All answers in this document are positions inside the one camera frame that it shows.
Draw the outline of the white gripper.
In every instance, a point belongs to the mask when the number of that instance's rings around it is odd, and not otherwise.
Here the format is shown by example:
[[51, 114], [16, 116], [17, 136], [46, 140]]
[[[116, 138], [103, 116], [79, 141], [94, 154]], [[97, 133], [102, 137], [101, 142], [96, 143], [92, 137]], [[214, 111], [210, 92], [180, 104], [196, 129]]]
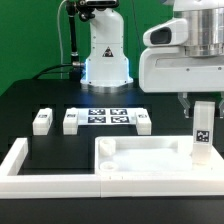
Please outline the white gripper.
[[224, 55], [189, 57], [186, 19], [171, 19], [148, 29], [143, 35], [146, 49], [139, 62], [139, 86], [146, 93], [180, 92], [178, 100], [189, 117], [186, 92], [221, 92], [219, 117], [224, 118]]

